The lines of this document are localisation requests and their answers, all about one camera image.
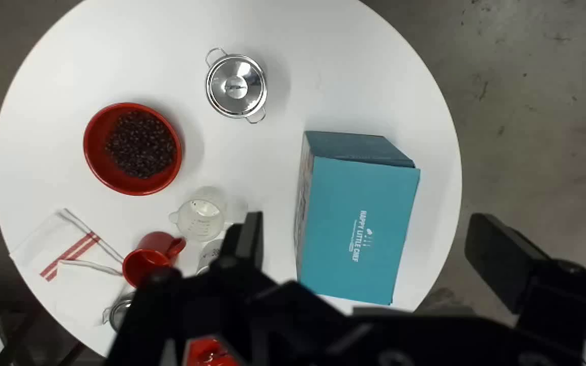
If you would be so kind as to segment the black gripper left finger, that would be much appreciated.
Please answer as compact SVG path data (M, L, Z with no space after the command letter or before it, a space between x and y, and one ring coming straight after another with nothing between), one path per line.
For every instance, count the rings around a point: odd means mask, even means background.
M220 260L234 257L255 268L263 268L264 234L263 214L249 212L243 223L234 223L227 229L220 247Z

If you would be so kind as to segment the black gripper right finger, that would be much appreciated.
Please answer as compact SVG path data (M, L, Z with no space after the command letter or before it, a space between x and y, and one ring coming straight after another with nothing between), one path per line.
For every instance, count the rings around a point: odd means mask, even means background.
M535 271L550 262L539 245L491 214L470 215L464 251L510 313L522 310Z

